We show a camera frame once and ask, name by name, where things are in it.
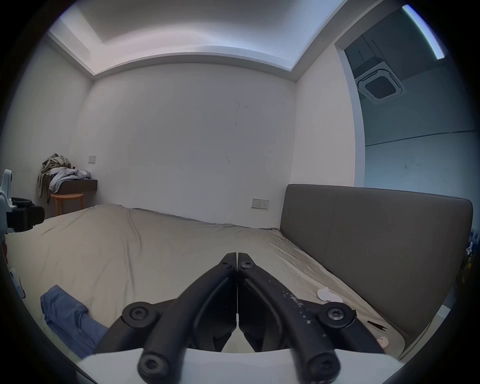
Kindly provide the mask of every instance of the ceiling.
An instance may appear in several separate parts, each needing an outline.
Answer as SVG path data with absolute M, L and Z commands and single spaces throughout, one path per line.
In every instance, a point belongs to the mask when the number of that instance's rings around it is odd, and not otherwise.
M 345 53 L 353 71 L 376 56 L 383 58 L 401 81 L 445 64 L 445 60 L 437 60 L 421 31 L 401 9 L 371 27 Z
M 291 71 L 346 0 L 80 0 L 49 37 L 93 76 L 178 55 Z

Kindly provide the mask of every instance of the wall socket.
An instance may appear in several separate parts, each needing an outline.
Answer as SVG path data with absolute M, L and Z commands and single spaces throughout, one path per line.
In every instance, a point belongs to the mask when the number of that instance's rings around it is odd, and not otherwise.
M 268 209 L 269 200 L 252 199 L 252 208 Z

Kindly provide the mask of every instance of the black clamp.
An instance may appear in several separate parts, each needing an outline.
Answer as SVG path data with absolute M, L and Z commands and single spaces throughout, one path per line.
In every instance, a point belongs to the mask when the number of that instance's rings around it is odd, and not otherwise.
M 45 210 L 39 205 L 34 205 L 31 200 L 12 197 L 12 204 L 16 205 L 11 212 L 7 212 L 7 227 L 15 232 L 24 232 L 32 229 L 34 225 L 43 223 Z
M 143 348 L 142 379 L 177 383 L 185 348 L 221 352 L 237 327 L 237 313 L 255 352 L 292 350 L 301 383 L 330 383 L 338 376 L 335 348 L 383 353 L 350 307 L 299 300 L 246 253 L 238 254 L 238 262 L 228 253 L 177 299 L 128 305 L 95 353 Z

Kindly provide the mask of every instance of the bed frame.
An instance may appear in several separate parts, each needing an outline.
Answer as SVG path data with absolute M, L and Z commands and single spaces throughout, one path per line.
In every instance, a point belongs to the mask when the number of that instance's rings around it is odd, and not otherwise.
M 374 307 L 407 347 L 455 281 L 472 215 L 471 202 L 456 197 L 290 184 L 280 230 Z

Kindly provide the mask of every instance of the blue cloth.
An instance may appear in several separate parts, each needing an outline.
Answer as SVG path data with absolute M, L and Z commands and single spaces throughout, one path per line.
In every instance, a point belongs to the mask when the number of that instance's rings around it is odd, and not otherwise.
M 81 359 L 93 354 L 108 330 L 88 316 L 87 307 L 58 285 L 42 295 L 40 305 L 47 325 Z

